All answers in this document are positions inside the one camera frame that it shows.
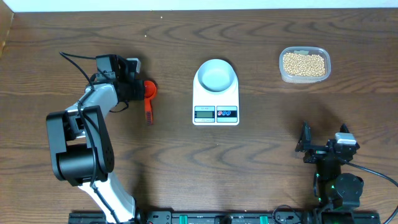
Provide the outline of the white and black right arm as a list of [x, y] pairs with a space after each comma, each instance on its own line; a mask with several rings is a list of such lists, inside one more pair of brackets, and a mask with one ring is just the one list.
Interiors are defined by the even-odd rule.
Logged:
[[310, 126], [304, 122], [295, 150], [304, 153], [304, 163], [316, 165], [313, 192], [319, 205], [305, 212], [302, 221], [354, 223], [353, 210], [360, 206], [364, 183], [357, 175], [343, 173], [341, 166], [353, 159], [360, 146], [345, 124], [324, 146], [312, 144], [310, 131]]

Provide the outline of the red plastic measuring scoop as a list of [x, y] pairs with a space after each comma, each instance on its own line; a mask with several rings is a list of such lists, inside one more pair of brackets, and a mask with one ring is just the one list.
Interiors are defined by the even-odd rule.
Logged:
[[146, 121], [148, 125], [153, 124], [153, 112], [151, 100], [157, 95], [157, 87], [153, 81], [146, 80], [144, 82], [145, 93], [144, 93], [144, 109], [146, 114]]

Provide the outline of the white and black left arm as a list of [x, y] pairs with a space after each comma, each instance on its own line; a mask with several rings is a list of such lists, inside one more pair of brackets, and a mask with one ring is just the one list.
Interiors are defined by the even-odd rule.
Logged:
[[96, 73], [87, 76], [84, 94], [63, 111], [46, 117], [55, 177], [86, 192], [102, 209], [106, 223], [146, 223], [146, 214], [114, 173], [114, 151], [105, 118], [119, 103], [144, 99], [138, 58], [94, 57]]

